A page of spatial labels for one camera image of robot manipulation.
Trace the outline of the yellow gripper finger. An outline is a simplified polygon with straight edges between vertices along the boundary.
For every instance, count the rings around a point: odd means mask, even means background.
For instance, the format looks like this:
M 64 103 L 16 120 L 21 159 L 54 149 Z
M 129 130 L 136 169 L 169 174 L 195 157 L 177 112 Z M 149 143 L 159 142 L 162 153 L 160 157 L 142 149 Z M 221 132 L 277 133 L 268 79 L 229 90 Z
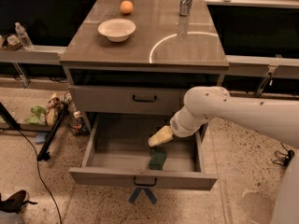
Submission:
M 168 125 L 163 126 L 156 134 L 149 139 L 150 147 L 157 147 L 173 139 L 173 133 Z

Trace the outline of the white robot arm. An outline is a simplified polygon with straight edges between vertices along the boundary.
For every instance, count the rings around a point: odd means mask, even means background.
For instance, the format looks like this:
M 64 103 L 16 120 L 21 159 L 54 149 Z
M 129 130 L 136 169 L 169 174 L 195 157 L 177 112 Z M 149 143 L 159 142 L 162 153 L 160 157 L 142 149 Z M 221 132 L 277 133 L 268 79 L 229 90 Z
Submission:
M 194 87 L 170 123 L 149 139 L 151 147 L 188 137 L 214 118 L 226 119 L 296 150 L 281 182 L 270 224 L 299 224 L 299 102 L 232 97 L 223 87 Z

